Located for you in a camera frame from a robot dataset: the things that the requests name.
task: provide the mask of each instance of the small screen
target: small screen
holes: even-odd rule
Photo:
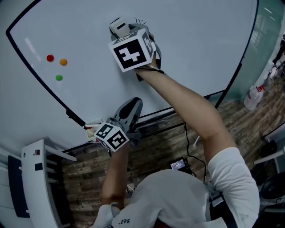
[[[125,25],[126,25],[125,23],[121,24],[120,26],[117,27],[117,30],[119,30],[120,28],[124,27]]]
[[[175,170],[179,170],[183,167],[185,167],[185,163],[184,163],[183,159],[179,160],[178,162],[171,164],[171,168],[175,169]]]

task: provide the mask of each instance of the person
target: person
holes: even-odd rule
[[[156,67],[155,57],[152,66]],[[159,171],[136,187],[125,206],[130,151],[126,144],[110,160],[94,228],[226,228],[222,217],[211,220],[213,191],[222,192],[237,227],[252,227],[259,212],[257,185],[217,110],[169,76],[144,68],[135,72],[201,137],[212,184],[178,170]]]
[[[285,34],[283,34],[283,38],[282,38],[281,43],[280,43],[279,52],[277,53],[276,58],[272,61],[275,65],[276,65],[277,61],[281,58],[282,53],[284,52],[284,49],[285,49]]]

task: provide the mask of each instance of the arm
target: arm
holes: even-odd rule
[[[130,144],[127,143],[117,152],[113,153],[109,168],[102,186],[102,205],[118,203],[117,207],[123,209],[127,183],[127,165]]]
[[[236,147],[218,111],[205,98],[157,71],[136,69],[136,73],[199,134],[207,163],[221,150]]]

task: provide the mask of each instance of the white cube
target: white cube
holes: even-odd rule
[[[120,127],[105,122],[97,129],[95,136],[103,146],[113,152],[116,152],[129,141]]]
[[[109,43],[109,48],[122,72],[151,63],[156,51],[144,28]]]

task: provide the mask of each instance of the black strap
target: black strap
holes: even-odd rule
[[[218,205],[214,207],[212,202],[210,203],[211,220],[213,221],[222,217],[225,224],[227,225],[227,228],[238,228],[235,218],[233,217],[230,208],[228,208],[228,205],[224,200],[223,194],[221,193],[220,196],[223,198],[223,201],[220,202]]]

